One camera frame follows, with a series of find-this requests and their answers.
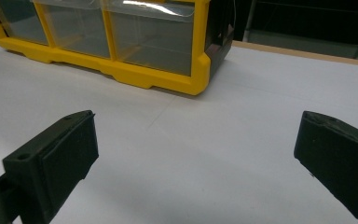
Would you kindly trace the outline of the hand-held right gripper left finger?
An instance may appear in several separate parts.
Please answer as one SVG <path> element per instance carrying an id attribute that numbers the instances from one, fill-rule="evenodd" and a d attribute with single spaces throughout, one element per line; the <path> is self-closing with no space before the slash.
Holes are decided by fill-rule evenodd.
<path id="1" fill-rule="evenodd" d="M 98 157 L 92 111 L 59 119 L 3 159 L 9 217 L 49 224 Z"/>

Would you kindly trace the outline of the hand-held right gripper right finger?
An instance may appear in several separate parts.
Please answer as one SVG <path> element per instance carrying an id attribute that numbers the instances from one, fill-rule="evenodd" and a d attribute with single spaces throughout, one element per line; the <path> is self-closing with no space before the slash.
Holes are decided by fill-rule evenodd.
<path id="1" fill-rule="evenodd" d="M 358 219 L 358 129 L 305 111 L 294 156 Z"/>

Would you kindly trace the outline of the yellow black drawer organizer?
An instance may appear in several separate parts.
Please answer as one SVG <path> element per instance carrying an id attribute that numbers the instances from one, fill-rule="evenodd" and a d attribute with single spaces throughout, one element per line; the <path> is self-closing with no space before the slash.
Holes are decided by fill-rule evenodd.
<path id="1" fill-rule="evenodd" d="M 197 95 L 230 50 L 234 14 L 235 0 L 0 0 L 0 47 Z"/>

